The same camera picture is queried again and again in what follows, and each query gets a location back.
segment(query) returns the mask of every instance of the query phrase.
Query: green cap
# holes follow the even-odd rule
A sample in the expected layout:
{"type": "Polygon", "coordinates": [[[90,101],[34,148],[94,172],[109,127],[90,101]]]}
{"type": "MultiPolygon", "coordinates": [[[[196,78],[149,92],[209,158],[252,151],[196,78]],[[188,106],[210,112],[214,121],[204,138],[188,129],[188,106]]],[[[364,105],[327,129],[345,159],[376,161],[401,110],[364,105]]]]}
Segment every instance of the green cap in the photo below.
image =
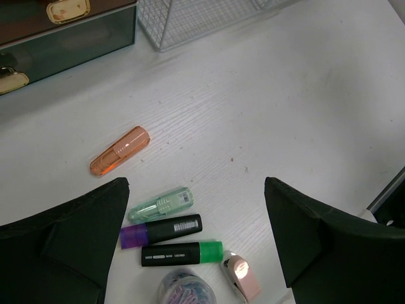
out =
{"type": "Polygon", "coordinates": [[[223,260],[222,242],[200,243],[200,263],[216,263],[223,260]]]}

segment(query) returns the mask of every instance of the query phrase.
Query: purple cap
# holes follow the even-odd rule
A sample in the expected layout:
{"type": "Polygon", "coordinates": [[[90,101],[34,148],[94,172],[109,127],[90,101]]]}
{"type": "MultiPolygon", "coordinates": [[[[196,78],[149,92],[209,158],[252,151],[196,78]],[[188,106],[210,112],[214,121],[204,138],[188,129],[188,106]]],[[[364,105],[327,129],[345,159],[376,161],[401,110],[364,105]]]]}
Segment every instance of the purple cap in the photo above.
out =
{"type": "Polygon", "coordinates": [[[141,247],[149,244],[147,239],[146,224],[139,224],[121,228],[121,249],[141,247]]]}

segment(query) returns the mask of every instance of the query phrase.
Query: drawer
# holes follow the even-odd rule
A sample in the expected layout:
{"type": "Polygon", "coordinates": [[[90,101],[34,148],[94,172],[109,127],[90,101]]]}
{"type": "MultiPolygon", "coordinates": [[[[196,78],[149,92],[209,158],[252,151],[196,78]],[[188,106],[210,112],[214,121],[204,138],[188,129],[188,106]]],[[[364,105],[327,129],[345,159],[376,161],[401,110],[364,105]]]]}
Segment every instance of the drawer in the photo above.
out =
{"type": "Polygon", "coordinates": [[[0,49],[0,94],[129,46],[136,5],[0,49]]]}
{"type": "Polygon", "coordinates": [[[136,3],[136,0],[0,0],[0,46],[136,3]]]}

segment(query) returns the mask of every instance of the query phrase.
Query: clear plastic container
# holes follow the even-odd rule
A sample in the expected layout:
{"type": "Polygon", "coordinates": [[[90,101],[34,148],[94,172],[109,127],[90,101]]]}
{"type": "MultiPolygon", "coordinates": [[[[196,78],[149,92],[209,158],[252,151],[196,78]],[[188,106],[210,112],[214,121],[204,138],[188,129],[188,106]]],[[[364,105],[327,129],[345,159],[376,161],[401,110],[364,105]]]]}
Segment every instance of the clear plastic container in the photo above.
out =
{"type": "Polygon", "coordinates": [[[158,289],[159,304],[216,304],[211,287],[189,269],[166,275],[158,289]]]}

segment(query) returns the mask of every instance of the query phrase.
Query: marker cap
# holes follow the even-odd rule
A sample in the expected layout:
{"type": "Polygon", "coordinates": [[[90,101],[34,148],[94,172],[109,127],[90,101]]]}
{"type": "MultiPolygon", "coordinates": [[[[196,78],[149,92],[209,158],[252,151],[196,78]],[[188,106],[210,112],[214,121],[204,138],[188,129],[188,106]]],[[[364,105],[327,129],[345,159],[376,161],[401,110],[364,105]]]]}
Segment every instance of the marker cap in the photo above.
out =
{"type": "Polygon", "coordinates": [[[223,260],[222,242],[201,242],[200,263],[217,263],[223,260]]]}
{"type": "Polygon", "coordinates": [[[124,227],[120,231],[121,249],[141,247],[149,244],[146,224],[124,227]]]}

